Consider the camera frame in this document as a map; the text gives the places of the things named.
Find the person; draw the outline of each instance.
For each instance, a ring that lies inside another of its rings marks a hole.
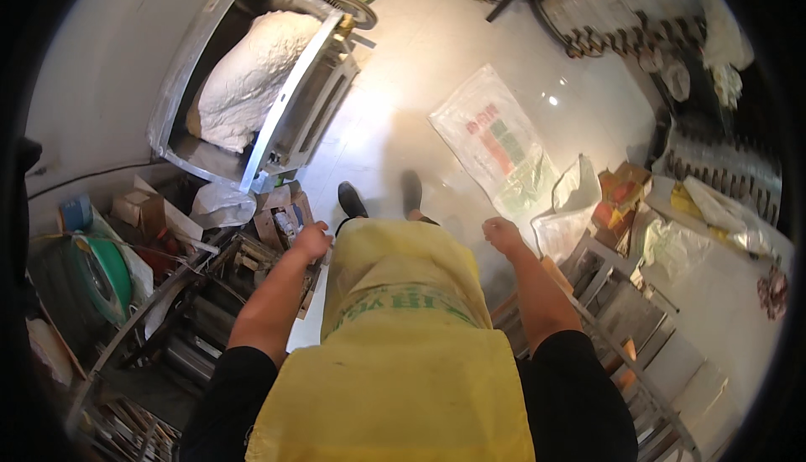
[[[322,342],[287,354],[303,270],[333,240],[302,229],[238,314],[180,460],[635,461],[624,400],[517,227],[482,226],[518,280],[524,360],[492,330],[471,252],[420,211],[418,175],[401,184],[406,221],[338,187]]]

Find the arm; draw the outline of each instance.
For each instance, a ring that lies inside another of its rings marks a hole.
[[[322,221],[302,229],[291,249],[283,254],[238,313],[227,348],[257,348],[280,368],[299,310],[305,268],[324,256],[333,241],[332,235],[325,235],[326,230],[327,224]]]
[[[482,229],[484,238],[515,268],[518,307],[529,341],[529,354],[534,355],[540,343],[556,332],[566,329],[582,331],[574,306],[537,256],[523,243],[518,227],[503,217],[494,217],[487,219]]]

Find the black shoe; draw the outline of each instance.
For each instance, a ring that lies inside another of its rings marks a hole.
[[[400,176],[400,187],[403,188],[403,215],[408,219],[412,210],[420,210],[422,201],[422,183],[414,170],[407,170]]]
[[[344,213],[351,219],[353,217],[369,217],[356,188],[347,181],[338,185],[338,204],[342,206]]]

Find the yellow apron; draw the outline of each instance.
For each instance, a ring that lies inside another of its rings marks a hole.
[[[433,224],[353,219],[322,344],[294,351],[246,460],[534,460],[512,351],[473,255]]]

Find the green tape roll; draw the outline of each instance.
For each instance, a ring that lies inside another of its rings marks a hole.
[[[112,324],[125,324],[131,280],[118,248],[107,240],[74,235],[71,250],[93,305]]]

